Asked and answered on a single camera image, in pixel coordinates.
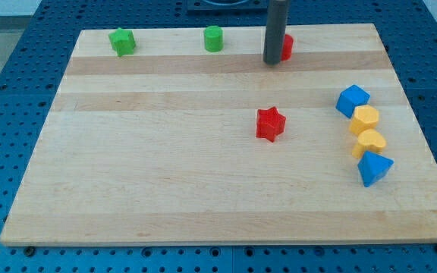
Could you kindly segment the red block behind arm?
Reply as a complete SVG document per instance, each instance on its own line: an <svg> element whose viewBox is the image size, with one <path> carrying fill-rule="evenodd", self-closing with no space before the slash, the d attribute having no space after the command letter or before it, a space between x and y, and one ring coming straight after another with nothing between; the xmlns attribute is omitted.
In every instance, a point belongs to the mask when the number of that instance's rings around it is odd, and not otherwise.
<svg viewBox="0 0 437 273"><path fill-rule="evenodd" d="M283 48L281 52L281 60L287 61L291 58L293 52L294 37L290 34L285 34Z"/></svg>

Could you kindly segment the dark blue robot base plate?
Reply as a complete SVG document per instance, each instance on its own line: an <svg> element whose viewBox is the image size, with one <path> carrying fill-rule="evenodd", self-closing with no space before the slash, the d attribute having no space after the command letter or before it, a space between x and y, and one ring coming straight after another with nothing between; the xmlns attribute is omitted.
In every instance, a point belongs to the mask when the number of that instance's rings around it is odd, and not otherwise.
<svg viewBox="0 0 437 273"><path fill-rule="evenodd" d="M185 0L188 14L204 12L266 11L268 0Z"/></svg>

